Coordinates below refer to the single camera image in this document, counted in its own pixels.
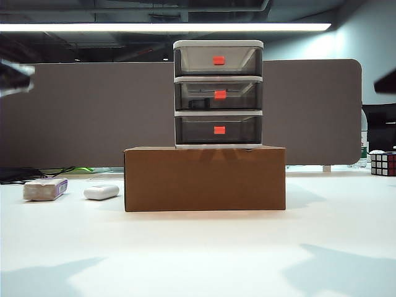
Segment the plastic drawer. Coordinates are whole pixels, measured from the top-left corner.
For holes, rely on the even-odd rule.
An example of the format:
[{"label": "plastic drawer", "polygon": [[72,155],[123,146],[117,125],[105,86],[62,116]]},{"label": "plastic drawer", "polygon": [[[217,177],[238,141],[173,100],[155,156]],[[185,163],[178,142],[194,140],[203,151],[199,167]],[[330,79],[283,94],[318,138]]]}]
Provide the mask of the plastic drawer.
[{"label": "plastic drawer", "polygon": [[262,108],[259,76],[182,76],[174,80],[176,110]]},{"label": "plastic drawer", "polygon": [[177,116],[176,145],[261,144],[261,116]]},{"label": "plastic drawer", "polygon": [[174,76],[262,76],[259,40],[181,40],[174,43]]}]

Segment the white eraser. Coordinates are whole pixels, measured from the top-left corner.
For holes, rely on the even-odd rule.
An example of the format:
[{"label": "white eraser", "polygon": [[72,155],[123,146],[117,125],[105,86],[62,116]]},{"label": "white eraser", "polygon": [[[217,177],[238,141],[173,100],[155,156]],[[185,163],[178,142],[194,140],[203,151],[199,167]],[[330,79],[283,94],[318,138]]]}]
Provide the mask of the white eraser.
[{"label": "white eraser", "polygon": [[66,178],[39,178],[24,184],[24,199],[34,201],[55,200],[66,189]]},{"label": "white eraser", "polygon": [[101,186],[92,186],[84,190],[84,196],[88,199],[103,200],[117,196],[119,188],[113,184],[103,184]]}]

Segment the gray partition panel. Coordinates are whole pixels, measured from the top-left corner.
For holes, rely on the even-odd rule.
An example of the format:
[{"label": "gray partition panel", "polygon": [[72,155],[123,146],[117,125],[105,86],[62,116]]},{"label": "gray partition panel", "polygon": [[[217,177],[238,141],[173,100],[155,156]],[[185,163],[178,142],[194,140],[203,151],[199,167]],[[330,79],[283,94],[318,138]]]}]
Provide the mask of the gray partition panel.
[{"label": "gray partition panel", "polygon": [[[38,64],[0,99],[0,167],[122,166],[123,150],[173,145],[173,63]],[[288,164],[359,159],[354,60],[264,61],[263,142]]]}]

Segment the cardboard box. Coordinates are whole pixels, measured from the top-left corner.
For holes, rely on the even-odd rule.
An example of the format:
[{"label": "cardboard box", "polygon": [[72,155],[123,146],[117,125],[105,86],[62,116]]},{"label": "cardboard box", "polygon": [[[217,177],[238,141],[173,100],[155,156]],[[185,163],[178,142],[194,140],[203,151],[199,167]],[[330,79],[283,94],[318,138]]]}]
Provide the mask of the cardboard box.
[{"label": "cardboard box", "polygon": [[125,211],[284,210],[285,148],[124,151]]}]

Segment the ceiling light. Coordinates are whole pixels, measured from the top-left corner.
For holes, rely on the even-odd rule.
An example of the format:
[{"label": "ceiling light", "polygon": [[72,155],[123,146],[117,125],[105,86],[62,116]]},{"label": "ceiling light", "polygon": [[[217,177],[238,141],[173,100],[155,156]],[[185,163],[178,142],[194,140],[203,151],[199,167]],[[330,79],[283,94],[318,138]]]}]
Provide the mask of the ceiling light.
[{"label": "ceiling light", "polygon": [[0,32],[309,32],[324,31],[331,24],[232,23],[232,24],[152,24],[152,23],[73,23],[0,24]]}]

